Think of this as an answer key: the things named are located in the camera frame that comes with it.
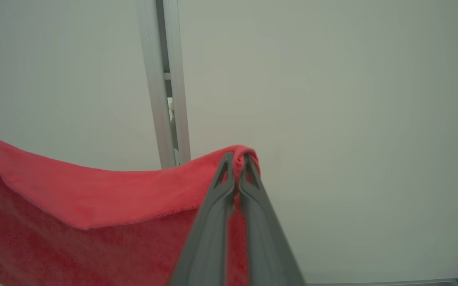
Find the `red cloth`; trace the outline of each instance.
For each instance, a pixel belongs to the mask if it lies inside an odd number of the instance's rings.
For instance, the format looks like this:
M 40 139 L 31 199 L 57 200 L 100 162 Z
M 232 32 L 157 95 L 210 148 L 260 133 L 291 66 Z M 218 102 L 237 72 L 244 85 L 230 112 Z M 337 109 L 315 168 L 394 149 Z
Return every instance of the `red cloth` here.
M 148 172 L 81 167 L 0 141 L 3 285 L 166 285 L 226 152 Z M 245 221 L 229 223 L 228 282 L 246 285 Z

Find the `white wall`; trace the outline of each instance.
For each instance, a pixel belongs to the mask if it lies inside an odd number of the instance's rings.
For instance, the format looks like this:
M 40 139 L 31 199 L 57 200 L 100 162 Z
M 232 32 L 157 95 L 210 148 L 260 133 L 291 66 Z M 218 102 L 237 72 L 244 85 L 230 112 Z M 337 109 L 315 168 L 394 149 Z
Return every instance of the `white wall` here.
M 307 282 L 458 277 L 458 1 L 179 1 L 192 157 L 257 150 Z
M 78 165 L 160 169 L 133 0 L 0 0 L 0 139 Z

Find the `fabric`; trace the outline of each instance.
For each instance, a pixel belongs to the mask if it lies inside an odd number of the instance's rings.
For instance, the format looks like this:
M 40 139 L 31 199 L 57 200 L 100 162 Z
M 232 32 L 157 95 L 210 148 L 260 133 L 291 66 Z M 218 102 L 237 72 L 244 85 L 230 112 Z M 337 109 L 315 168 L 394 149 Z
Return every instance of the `fabric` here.
M 180 167 L 115 172 L 0 141 L 0 283 L 166 285 L 220 159 L 238 177 L 254 150 L 232 146 Z M 245 221 L 229 220 L 229 285 L 247 285 Z

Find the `vertical metal bar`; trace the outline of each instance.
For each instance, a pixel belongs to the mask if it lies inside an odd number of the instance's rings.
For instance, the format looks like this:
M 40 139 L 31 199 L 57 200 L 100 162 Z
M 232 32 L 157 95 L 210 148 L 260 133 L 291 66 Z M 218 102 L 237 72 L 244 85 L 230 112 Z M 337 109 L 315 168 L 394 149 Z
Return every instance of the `vertical metal bar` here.
M 135 0 L 149 100 L 162 169 L 176 166 L 155 0 Z
M 187 103 L 183 77 L 183 58 L 181 55 L 180 16 L 178 0 L 164 0 L 165 34 L 169 53 L 169 70 L 173 87 L 173 100 L 178 136 L 180 164 L 190 161 L 190 140 L 188 137 Z

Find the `white surface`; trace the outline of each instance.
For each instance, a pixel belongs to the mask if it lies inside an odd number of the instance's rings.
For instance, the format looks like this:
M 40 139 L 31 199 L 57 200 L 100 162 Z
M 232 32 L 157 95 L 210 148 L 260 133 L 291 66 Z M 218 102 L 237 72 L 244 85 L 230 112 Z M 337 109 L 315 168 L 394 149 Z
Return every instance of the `white surface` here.
M 257 150 L 307 282 L 458 277 L 458 1 L 179 1 L 192 158 Z
M 0 0 L 0 139 L 83 166 L 160 169 L 133 0 Z

